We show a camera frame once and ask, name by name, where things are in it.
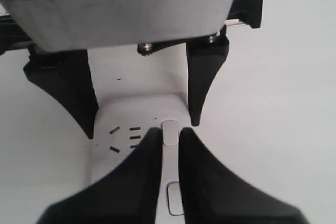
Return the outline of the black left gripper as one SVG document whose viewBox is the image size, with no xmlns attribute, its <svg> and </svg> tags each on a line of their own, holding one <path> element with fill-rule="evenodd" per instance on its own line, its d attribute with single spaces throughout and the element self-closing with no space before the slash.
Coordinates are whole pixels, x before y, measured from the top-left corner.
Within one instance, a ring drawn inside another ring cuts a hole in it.
<svg viewBox="0 0 336 224">
<path fill-rule="evenodd" d="M 191 125 L 199 126 L 208 91 L 227 59 L 228 26 L 247 25 L 261 27 L 263 0 L 233 0 L 224 26 L 215 34 L 202 37 L 138 44 L 137 52 L 151 55 L 168 47 L 186 43 L 188 68 L 188 111 Z M 1 14 L 1 55 L 7 51 L 26 49 L 32 39 L 19 27 L 10 14 Z"/>
</svg>

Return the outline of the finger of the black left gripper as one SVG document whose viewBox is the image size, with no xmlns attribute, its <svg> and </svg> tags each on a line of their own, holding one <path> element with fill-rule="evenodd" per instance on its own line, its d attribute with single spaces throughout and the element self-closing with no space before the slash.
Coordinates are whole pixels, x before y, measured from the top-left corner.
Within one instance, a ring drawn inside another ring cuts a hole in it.
<svg viewBox="0 0 336 224">
<path fill-rule="evenodd" d="M 87 50 L 41 52 L 29 48 L 28 52 L 29 62 L 23 67 L 27 80 L 60 103 L 92 139 L 99 105 Z"/>
</svg>

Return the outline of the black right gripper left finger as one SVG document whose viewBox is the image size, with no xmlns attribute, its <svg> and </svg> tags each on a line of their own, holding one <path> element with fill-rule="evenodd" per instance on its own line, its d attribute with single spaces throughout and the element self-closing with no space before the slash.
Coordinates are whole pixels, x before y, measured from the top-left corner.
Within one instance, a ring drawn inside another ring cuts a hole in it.
<svg viewBox="0 0 336 224">
<path fill-rule="evenodd" d="M 163 161 L 163 133 L 150 128 L 112 172 L 49 206 L 38 223 L 155 223 Z"/>
</svg>

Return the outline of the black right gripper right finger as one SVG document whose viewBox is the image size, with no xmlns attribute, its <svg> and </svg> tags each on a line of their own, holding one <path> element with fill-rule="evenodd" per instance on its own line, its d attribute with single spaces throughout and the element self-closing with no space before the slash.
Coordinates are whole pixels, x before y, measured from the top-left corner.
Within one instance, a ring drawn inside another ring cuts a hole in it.
<svg viewBox="0 0 336 224">
<path fill-rule="evenodd" d="M 185 223 L 308 223 L 299 208 L 225 167 L 192 128 L 181 130 L 178 152 Z"/>
</svg>

